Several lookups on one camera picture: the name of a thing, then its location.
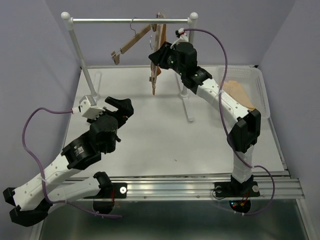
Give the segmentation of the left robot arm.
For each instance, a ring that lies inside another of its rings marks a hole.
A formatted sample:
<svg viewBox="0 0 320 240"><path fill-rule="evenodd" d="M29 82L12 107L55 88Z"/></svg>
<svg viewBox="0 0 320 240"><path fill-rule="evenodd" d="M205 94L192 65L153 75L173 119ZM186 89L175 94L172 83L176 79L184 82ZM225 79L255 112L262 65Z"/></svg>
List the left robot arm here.
<svg viewBox="0 0 320 240"><path fill-rule="evenodd" d="M23 227L34 226L60 206L69 205L79 209L75 204L79 199L107 199L114 203L115 199L126 198L127 183L113 183L104 171L98 171L77 183L62 185L70 177L99 162L102 155L114 152L116 144L121 142L118 130L134 114L132 101L110 96L104 101L116 110L100 107L93 97L86 95L77 107L70 110L53 111L41 107L32 113L33 116L39 111L56 115L81 114L89 123L89 129L67 144L47 167L43 167L27 147L27 129L22 130L23 148L36 161L39 174L19 187L8 187L3 191L5 202L13 206L9 212L13 223Z"/></svg>

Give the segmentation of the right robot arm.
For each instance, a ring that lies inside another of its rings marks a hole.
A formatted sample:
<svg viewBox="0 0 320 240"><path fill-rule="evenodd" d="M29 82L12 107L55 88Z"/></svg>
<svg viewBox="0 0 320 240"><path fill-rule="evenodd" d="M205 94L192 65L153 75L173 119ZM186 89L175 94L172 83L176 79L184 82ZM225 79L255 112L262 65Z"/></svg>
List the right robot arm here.
<svg viewBox="0 0 320 240"><path fill-rule="evenodd" d="M231 181L242 185L252 181L252 153L261 132L261 113L241 105L223 91L222 85L198 66L197 51L189 42L175 45L165 42L148 58L163 70L175 71L184 87L219 112L227 142L233 150Z"/></svg>

